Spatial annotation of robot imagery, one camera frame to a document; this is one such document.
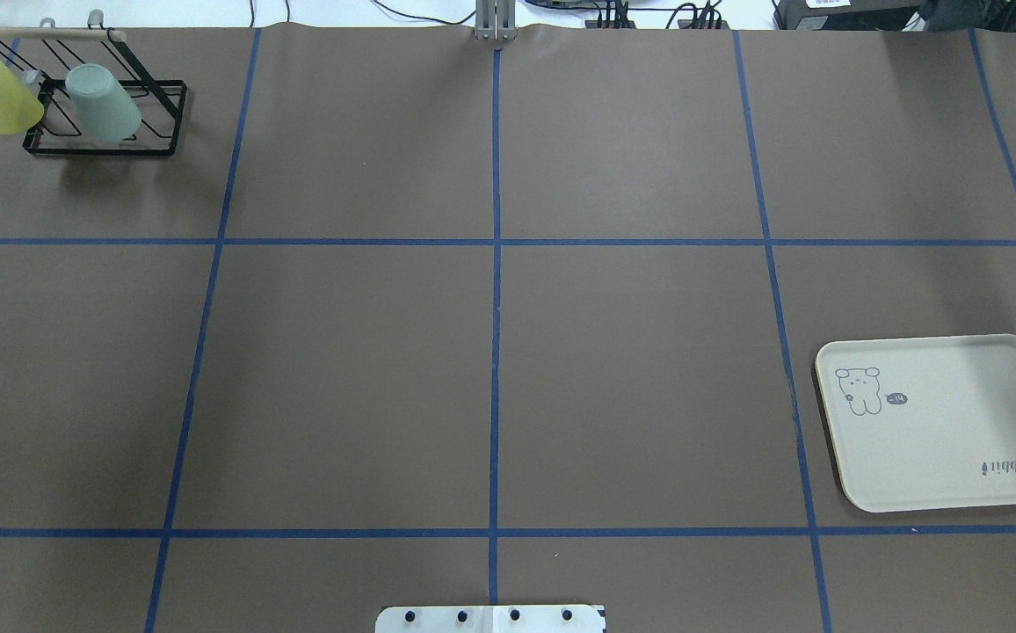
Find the black box with label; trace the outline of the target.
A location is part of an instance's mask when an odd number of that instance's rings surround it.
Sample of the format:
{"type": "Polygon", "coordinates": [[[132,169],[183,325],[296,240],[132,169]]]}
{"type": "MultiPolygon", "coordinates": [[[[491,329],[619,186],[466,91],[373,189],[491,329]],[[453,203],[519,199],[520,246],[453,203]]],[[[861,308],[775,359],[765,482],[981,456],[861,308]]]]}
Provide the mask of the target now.
{"type": "Polygon", "coordinates": [[[773,1],[781,31],[902,31],[923,1],[773,1]]]}

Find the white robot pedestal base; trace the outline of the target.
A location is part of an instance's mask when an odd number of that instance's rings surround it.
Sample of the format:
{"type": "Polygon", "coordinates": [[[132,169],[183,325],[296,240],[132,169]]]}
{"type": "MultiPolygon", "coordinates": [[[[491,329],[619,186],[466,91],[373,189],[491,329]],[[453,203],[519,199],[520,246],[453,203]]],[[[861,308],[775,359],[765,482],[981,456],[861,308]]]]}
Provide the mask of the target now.
{"type": "Polygon", "coordinates": [[[396,606],[375,632],[606,632],[604,606],[588,604],[396,606]]]}

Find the pale green plastic cup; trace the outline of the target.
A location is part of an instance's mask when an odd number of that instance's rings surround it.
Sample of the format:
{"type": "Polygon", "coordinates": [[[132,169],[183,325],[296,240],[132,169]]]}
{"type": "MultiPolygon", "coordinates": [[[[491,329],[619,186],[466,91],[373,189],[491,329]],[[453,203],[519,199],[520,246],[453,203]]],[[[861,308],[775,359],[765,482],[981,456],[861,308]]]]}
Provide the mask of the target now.
{"type": "Polygon", "coordinates": [[[138,105],[107,67],[79,64],[63,85],[74,105],[83,131],[107,142],[121,142],[142,124],[138,105]]]}

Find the cream rabbit print tray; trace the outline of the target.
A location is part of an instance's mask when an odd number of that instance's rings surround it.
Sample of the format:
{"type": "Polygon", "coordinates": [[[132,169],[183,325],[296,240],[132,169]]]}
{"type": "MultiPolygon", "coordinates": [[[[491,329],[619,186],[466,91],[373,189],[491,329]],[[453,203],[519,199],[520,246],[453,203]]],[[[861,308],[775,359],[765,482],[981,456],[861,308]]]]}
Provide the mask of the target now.
{"type": "Polygon", "coordinates": [[[1016,335],[834,341],[814,369],[862,512],[1016,505],[1016,335]]]}

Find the aluminium frame post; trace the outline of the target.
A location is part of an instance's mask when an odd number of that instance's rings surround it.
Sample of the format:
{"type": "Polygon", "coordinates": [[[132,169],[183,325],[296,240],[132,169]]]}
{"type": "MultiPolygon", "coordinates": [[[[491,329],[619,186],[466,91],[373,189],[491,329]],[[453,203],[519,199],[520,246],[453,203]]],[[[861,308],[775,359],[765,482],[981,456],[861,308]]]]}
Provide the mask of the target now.
{"type": "Polygon", "coordinates": [[[516,40],[519,24],[516,20],[516,1],[477,0],[473,35],[479,41],[516,40]]]}

